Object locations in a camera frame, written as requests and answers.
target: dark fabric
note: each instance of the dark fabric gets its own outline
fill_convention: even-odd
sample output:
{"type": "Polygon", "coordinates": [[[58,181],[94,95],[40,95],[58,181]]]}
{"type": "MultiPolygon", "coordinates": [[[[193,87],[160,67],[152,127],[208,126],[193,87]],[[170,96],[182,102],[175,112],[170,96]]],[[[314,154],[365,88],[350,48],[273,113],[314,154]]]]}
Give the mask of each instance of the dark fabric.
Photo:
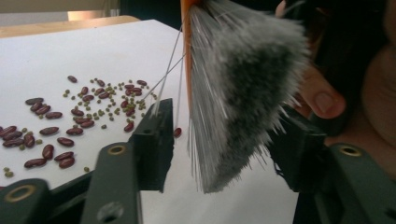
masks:
{"type": "MultiPolygon", "coordinates": [[[[242,6],[260,11],[275,11],[281,0],[233,0],[242,6]]],[[[180,29],[180,0],[120,0],[120,14],[139,20],[156,20],[180,29]]]]}

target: orange brush handle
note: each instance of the orange brush handle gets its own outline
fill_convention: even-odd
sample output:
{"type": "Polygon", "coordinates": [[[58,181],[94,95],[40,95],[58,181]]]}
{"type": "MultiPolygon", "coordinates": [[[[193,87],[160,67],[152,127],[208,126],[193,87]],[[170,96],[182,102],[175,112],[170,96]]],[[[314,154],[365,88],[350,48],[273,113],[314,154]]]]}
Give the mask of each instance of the orange brush handle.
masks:
{"type": "Polygon", "coordinates": [[[184,49],[186,55],[184,62],[186,66],[187,96],[189,109],[191,111],[191,22],[189,10],[192,5],[201,3],[202,0],[180,0],[181,20],[183,22],[184,49]]]}

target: hand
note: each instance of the hand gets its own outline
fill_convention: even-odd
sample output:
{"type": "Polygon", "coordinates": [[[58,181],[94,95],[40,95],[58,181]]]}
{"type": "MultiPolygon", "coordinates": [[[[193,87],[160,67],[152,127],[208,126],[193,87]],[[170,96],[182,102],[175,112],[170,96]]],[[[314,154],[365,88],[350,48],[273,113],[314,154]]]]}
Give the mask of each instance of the hand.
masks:
{"type": "MultiPolygon", "coordinates": [[[[276,15],[283,12],[282,2],[276,15]]],[[[343,132],[328,137],[326,145],[349,143],[368,152],[378,165],[396,179],[396,1],[389,0],[384,27],[389,44],[371,60],[362,86],[361,103],[343,132]]],[[[304,74],[296,110],[307,116],[313,111],[324,119],[335,118],[346,102],[314,66],[304,74]]]]}

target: bristle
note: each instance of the bristle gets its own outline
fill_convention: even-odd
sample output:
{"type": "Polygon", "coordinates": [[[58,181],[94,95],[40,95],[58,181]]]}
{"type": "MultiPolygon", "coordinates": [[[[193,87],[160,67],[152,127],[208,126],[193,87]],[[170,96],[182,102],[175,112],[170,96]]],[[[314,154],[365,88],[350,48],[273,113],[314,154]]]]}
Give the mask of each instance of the bristle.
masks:
{"type": "Polygon", "coordinates": [[[280,128],[307,62],[303,28],[231,1],[191,7],[191,119],[204,192],[239,176],[280,128]]]}

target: fingernail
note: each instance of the fingernail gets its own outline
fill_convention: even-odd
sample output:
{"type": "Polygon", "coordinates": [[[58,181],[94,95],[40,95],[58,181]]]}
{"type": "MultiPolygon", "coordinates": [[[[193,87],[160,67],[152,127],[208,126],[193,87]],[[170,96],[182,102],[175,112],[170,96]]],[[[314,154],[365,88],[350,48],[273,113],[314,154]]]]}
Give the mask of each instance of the fingernail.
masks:
{"type": "Polygon", "coordinates": [[[334,105],[334,99],[326,92],[321,92],[315,97],[315,103],[322,113],[326,113],[334,105]]]}

